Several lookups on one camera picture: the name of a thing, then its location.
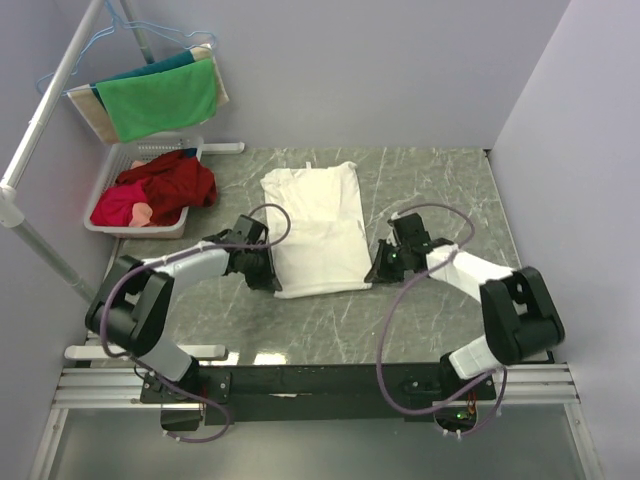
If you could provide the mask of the white floral t shirt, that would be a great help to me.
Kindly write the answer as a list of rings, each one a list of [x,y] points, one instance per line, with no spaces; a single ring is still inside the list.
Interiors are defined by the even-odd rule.
[[[327,168],[278,168],[260,181],[269,233],[284,240],[272,247],[281,289],[278,299],[368,290],[372,267],[356,164]]]

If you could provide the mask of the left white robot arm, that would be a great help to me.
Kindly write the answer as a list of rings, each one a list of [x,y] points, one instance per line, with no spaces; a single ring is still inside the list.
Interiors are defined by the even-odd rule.
[[[173,299],[202,281],[241,274],[252,290],[279,291],[269,228],[241,215],[230,229],[172,254],[147,260],[116,259],[85,317],[109,358],[126,357],[164,380],[176,401],[200,388],[199,362],[170,340],[165,323]]]

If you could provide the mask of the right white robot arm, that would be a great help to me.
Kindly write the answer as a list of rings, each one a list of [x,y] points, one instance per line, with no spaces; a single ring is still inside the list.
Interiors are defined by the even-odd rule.
[[[542,274],[472,255],[445,238],[434,239],[417,213],[394,214],[390,235],[378,242],[367,283],[400,283],[413,272],[447,284],[477,301],[484,333],[441,360],[439,387],[460,399],[474,378],[519,364],[565,340],[565,329]]]

